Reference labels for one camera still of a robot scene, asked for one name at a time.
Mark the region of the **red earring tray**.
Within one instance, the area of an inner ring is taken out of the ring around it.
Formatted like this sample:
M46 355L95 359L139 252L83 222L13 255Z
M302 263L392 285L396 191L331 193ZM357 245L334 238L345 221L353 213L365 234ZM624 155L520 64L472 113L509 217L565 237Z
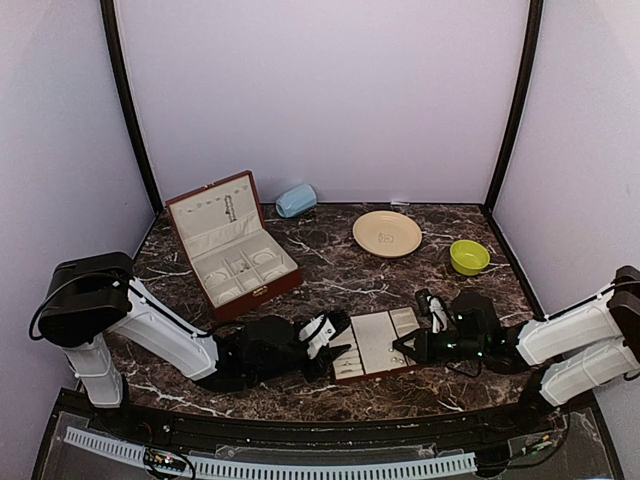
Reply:
M410 371L416 363L393 348L393 341L419 328L411 307L353 316L351 326L329 346L349 345L347 352L333 361L338 384Z

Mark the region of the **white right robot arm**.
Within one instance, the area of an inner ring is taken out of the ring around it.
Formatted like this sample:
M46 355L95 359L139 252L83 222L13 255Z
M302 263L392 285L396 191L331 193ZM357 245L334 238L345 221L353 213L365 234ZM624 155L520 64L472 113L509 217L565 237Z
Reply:
M551 316L512 327L502 325L490 298L461 292L438 314L426 290L416 299L434 319L450 319L449 330L417 328L393 343L418 364L476 360L503 374L531 376L510 413L521 434L534 432L549 411L616 377L639 375L639 271L623 266L601 291Z

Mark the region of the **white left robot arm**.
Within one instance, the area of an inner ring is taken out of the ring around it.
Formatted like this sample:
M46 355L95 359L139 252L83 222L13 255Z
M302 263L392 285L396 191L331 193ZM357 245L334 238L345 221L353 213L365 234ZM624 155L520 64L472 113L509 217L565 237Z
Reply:
M120 436L141 427L140 412L125 399L128 386L104 340L116 333L170 363L197 386L228 393L299 370L314 382L350 349L330 343L352 324L343 310L321 312L307 322L277 315L235 323L220 336L203 331L170 310L135 277L123 252L59 264L47 296L29 324L33 341L59 347L91 404Z

